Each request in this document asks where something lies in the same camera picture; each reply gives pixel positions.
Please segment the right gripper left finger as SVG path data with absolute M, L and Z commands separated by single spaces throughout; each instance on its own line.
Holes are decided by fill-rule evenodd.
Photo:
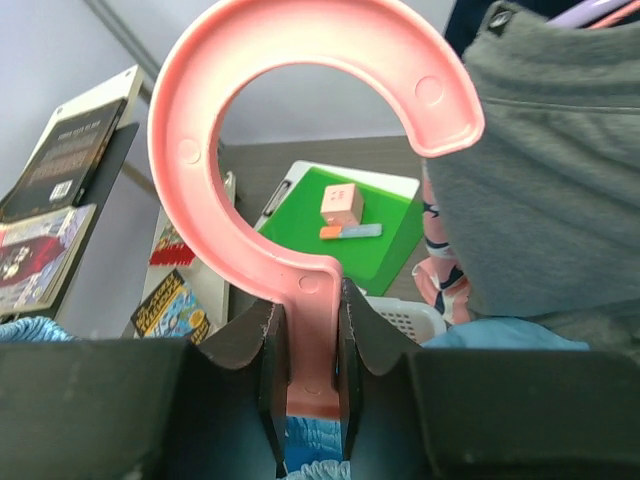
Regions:
M 5 479 L 276 479 L 285 474 L 284 310 L 255 302 L 200 345 L 1 335 Z

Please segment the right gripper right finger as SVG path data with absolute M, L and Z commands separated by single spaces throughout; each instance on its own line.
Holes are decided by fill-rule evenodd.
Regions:
M 337 382 L 355 479 L 635 479 L 639 368 L 609 353 L 423 348 L 344 281 Z

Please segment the light blue shorts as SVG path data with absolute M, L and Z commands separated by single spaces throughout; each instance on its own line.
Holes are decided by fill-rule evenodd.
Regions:
M 3 342 L 71 341 L 75 337 L 46 317 L 27 317 L 1 326 Z M 587 343 L 569 340 L 536 323 L 516 318 L 488 318 L 455 325 L 421 344 L 424 348 L 577 350 Z M 289 479 L 349 479 L 342 458 L 341 427 L 335 421 L 289 417 L 285 461 Z

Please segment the pink plastic hanger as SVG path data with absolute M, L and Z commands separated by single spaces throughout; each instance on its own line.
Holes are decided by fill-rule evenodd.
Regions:
M 288 413 L 335 419 L 341 265 L 257 233 L 231 205 L 218 167 L 218 136 L 232 100 L 256 77 L 292 64 L 325 65 L 367 83 L 394 110 L 422 157 L 472 146 L 485 120 L 455 52 L 400 1 L 220 1 L 169 53 L 147 133 L 162 205 L 207 266 L 285 308 Z

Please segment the pink patterned shorts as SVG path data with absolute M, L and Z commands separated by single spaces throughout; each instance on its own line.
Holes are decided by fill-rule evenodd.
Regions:
M 446 238 L 440 209 L 432 190 L 426 161 L 422 161 L 423 234 L 428 256 L 412 270 L 425 302 L 451 325 L 470 321 L 470 284 Z

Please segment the grey shorts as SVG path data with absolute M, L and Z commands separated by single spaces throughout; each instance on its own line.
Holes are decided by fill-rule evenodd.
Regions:
M 427 160 L 470 321 L 516 318 L 639 355 L 639 47 L 576 50 L 495 1 L 462 58 L 485 130 Z

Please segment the navy blue shorts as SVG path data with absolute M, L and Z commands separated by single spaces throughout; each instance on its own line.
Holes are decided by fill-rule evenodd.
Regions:
M 475 39 L 486 15 L 496 12 L 495 1 L 457 1 L 445 31 L 445 38 L 458 54 L 462 54 Z M 499 4 L 519 11 L 528 11 L 540 18 L 551 19 L 579 4 L 579 1 L 499 1 Z M 632 51 L 639 47 L 639 14 L 623 20 L 623 25 L 599 32 L 547 32 L 549 43 L 576 50 L 621 48 Z

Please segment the purple hanger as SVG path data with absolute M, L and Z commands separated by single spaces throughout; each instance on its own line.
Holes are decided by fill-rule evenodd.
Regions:
M 585 0 L 552 18 L 548 24 L 560 28 L 579 28 L 626 4 L 626 0 Z

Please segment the thin pink hanger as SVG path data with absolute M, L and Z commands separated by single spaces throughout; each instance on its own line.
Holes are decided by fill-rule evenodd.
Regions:
M 589 29 L 601 29 L 608 28 L 611 26 L 615 26 L 620 23 L 622 20 L 627 18 L 628 16 L 636 13 L 640 10 L 640 1 L 632 1 L 629 4 L 620 7 L 612 13 L 609 13 L 602 19 L 596 21 L 592 25 L 589 26 Z

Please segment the white plastic basket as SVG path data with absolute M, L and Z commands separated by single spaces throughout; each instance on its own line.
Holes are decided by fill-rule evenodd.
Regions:
M 424 344 L 447 330 L 447 323 L 433 307 L 391 297 L 366 296 L 370 306 L 417 344 Z

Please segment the blue comic book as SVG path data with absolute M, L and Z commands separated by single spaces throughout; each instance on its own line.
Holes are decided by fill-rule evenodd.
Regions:
M 139 338 L 184 338 L 197 345 L 214 333 L 213 323 L 177 269 L 165 276 L 130 317 Z

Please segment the green folder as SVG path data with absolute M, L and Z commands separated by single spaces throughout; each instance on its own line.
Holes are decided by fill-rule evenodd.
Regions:
M 331 227 L 323 217 L 323 202 L 340 186 L 363 199 L 356 226 Z M 411 177 L 297 161 L 255 229 L 287 249 L 335 258 L 345 277 L 366 293 L 382 296 L 422 238 L 419 186 Z

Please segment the red yellow book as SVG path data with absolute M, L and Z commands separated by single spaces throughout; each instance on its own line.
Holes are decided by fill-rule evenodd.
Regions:
M 161 229 L 149 258 L 155 267 L 191 267 L 196 255 L 186 244 L 174 225 L 167 220 Z

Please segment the white two-tier shelf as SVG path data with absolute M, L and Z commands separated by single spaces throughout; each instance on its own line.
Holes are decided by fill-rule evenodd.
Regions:
M 151 91 L 143 83 L 141 68 L 134 65 L 116 76 L 94 86 L 82 94 L 56 107 L 40 138 L 35 150 L 39 150 L 56 123 L 93 110 L 115 100 L 126 101 L 126 108 L 116 129 L 119 130 L 134 121 L 131 119 L 137 100 L 150 100 Z M 157 202 L 159 197 L 153 182 L 144 173 L 136 169 L 127 159 L 119 175 L 124 175 L 149 199 Z M 214 330 L 227 324 L 229 319 L 230 285 L 202 261 L 196 259 L 191 267 L 180 267 L 180 274 L 192 286 L 201 304 L 206 308 Z

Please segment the orange blue eraser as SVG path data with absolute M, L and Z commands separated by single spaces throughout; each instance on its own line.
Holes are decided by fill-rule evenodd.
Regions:
M 383 226 L 377 224 L 324 226 L 320 229 L 321 240 L 337 240 L 350 238 L 376 238 L 383 233 Z

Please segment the pink cube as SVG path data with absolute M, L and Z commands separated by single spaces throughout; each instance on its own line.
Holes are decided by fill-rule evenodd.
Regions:
M 364 200 L 355 183 L 334 184 L 325 188 L 320 213 L 327 225 L 359 225 L 363 209 Z

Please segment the red pink comic book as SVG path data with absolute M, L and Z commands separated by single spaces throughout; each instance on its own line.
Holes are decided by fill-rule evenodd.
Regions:
M 97 206 L 66 207 L 1 225 L 1 314 L 51 307 Z

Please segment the black clipboard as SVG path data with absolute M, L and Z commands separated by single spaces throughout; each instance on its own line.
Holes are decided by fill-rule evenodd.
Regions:
M 94 214 L 88 224 L 85 236 L 79 243 L 77 254 L 70 263 L 69 272 L 62 283 L 58 296 L 49 309 L 41 312 L 43 316 L 54 319 L 56 314 L 61 310 L 65 297 L 71 289 L 72 280 L 80 267 L 96 224 L 123 168 L 125 160 L 127 159 L 139 127 L 140 124 L 138 122 L 134 122 L 131 125 L 127 125 L 117 130 L 112 135 L 92 181 L 85 189 L 84 195 L 81 198 L 81 206 L 95 206 Z

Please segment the dark brown book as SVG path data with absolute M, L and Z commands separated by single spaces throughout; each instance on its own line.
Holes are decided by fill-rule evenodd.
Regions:
M 57 122 L 1 202 L 11 223 L 80 201 L 127 106 L 123 98 Z

